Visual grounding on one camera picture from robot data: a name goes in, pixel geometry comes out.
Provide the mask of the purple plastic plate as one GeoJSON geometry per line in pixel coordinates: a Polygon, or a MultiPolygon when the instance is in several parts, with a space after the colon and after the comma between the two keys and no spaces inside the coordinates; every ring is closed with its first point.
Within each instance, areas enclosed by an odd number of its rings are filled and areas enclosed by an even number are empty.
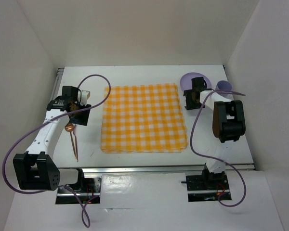
{"type": "Polygon", "coordinates": [[[182,91],[190,90],[192,89],[192,79],[196,77],[202,77],[204,78],[204,81],[207,84],[207,88],[211,88],[211,82],[210,80],[203,74],[197,73],[197,72],[190,72],[184,74],[180,79],[180,87],[182,91]]]}

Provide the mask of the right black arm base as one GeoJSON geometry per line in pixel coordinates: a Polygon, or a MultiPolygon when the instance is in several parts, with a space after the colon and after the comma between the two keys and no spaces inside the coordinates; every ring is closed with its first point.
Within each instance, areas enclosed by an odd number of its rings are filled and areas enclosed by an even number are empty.
{"type": "Polygon", "coordinates": [[[226,173],[209,173],[203,169],[200,175],[187,175],[181,184],[186,186],[189,202],[232,200],[226,173]]]}

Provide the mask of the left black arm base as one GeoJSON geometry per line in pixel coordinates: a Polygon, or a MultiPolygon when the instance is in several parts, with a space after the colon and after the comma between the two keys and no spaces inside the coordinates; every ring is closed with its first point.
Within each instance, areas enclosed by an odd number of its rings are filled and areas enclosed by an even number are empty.
{"type": "MultiPolygon", "coordinates": [[[[95,175],[86,176],[83,170],[78,170],[78,178],[76,183],[68,184],[69,188],[78,196],[82,204],[100,204],[102,176],[95,175]]],[[[75,205],[78,204],[77,198],[72,192],[64,187],[58,188],[55,204],[56,205],[75,205]]]]}

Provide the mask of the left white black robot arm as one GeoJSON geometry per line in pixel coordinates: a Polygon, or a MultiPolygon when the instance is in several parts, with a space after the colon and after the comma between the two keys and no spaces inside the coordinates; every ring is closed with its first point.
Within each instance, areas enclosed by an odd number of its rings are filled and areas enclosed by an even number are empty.
{"type": "Polygon", "coordinates": [[[60,171],[52,160],[59,137],[68,123],[87,125],[90,111],[71,115],[64,113],[91,107],[87,103],[90,92],[77,87],[64,86],[62,95],[51,100],[46,107],[45,125],[23,154],[16,154],[13,166],[20,189],[54,191],[60,182],[60,171]]]}

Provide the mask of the yellow white checkered cloth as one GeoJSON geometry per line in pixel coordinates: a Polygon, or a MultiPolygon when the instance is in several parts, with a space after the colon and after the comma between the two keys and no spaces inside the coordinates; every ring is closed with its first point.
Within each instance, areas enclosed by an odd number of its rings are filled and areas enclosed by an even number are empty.
{"type": "Polygon", "coordinates": [[[175,83],[105,88],[104,153],[180,153],[187,134],[175,83]]]}

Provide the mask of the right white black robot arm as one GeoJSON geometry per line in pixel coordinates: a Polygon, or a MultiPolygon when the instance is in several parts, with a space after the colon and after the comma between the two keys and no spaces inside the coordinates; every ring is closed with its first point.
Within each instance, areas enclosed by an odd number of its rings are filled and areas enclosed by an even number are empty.
{"type": "Polygon", "coordinates": [[[186,110],[204,107],[212,110],[212,133],[220,142],[212,155],[197,153],[206,158],[200,178],[201,185],[206,189],[224,181],[230,150],[246,131],[243,103],[228,99],[229,94],[236,94],[229,82],[220,81],[212,89],[203,77],[192,78],[190,89],[184,90],[186,110]]]}

